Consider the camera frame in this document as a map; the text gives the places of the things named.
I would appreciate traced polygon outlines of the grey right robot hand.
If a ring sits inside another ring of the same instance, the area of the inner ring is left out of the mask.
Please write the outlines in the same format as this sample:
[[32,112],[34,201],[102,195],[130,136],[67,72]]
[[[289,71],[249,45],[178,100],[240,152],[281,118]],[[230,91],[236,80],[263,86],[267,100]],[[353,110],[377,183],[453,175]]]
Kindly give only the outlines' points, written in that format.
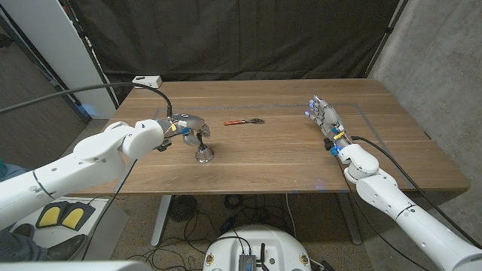
[[310,100],[310,109],[305,112],[305,115],[319,126],[322,134],[337,150],[340,151],[352,144],[352,139],[347,134],[341,117],[324,99],[314,95]]

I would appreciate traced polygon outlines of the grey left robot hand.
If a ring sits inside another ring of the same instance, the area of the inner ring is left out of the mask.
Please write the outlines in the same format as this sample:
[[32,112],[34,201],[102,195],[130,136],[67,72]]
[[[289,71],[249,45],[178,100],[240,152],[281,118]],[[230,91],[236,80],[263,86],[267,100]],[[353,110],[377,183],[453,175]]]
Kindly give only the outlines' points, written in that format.
[[192,114],[174,114],[169,118],[176,127],[175,134],[182,135],[186,145],[199,147],[203,138],[210,138],[210,129],[206,121]]

